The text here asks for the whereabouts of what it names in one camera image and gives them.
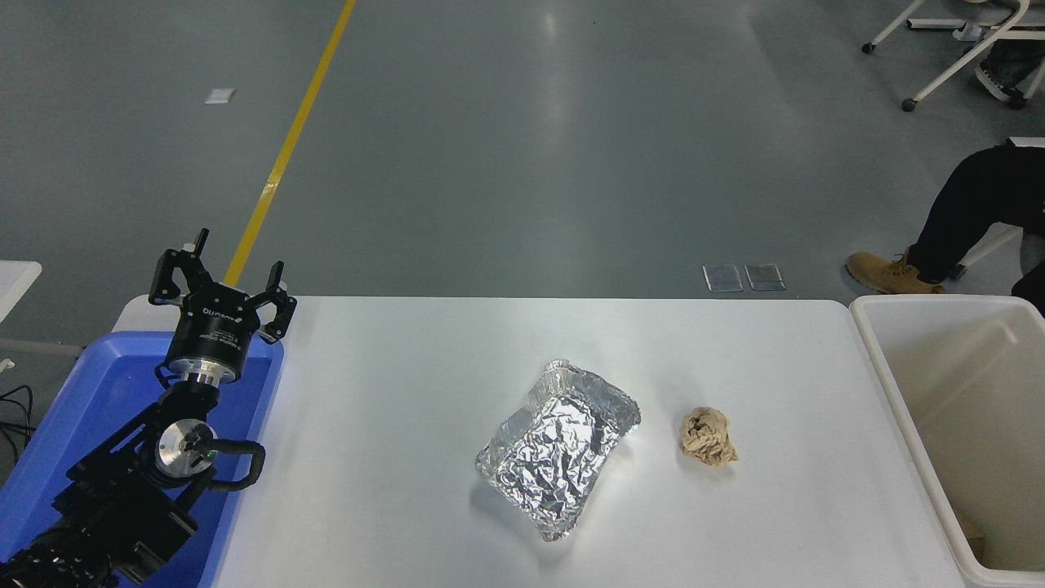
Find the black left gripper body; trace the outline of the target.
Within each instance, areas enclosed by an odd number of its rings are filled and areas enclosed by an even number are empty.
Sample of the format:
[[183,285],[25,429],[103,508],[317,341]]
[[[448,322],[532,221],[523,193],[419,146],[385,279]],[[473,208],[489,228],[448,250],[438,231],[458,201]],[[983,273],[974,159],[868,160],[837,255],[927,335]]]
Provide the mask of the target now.
[[259,319],[242,292],[189,293],[167,351],[169,372],[240,377]]

